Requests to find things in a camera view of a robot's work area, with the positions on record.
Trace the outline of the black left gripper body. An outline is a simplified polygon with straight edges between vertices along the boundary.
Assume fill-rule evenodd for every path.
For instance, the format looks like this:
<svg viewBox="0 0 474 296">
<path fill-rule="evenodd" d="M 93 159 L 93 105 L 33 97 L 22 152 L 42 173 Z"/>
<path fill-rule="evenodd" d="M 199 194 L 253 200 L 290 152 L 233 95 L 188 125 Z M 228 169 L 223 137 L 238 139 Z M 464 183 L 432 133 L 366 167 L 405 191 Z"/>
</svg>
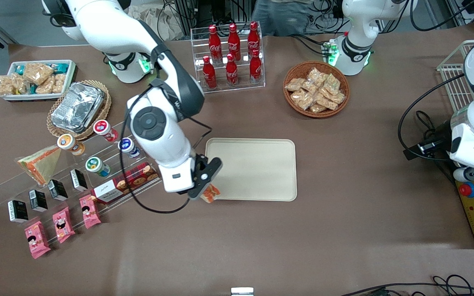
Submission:
<svg viewBox="0 0 474 296">
<path fill-rule="evenodd" d="M 434 143 L 436 144 L 436 156 L 440 159 L 450 159 L 449 153 L 452 142 L 452 129 L 450 122 L 443 122 L 434 130 Z"/>
</svg>

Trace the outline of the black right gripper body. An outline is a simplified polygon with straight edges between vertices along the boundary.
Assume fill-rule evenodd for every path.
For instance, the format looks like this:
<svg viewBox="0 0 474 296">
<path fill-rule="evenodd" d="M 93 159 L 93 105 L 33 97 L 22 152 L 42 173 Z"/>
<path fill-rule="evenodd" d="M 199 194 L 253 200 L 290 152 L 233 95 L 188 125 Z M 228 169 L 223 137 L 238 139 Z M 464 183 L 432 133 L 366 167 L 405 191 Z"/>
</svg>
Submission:
<svg viewBox="0 0 474 296">
<path fill-rule="evenodd" d="M 193 187 L 187 191 L 188 198 L 190 200 L 200 198 L 200 195 L 209 187 L 222 166 L 223 163 L 219 157 L 210 160 L 205 155 L 197 155 L 192 172 Z"/>
</svg>

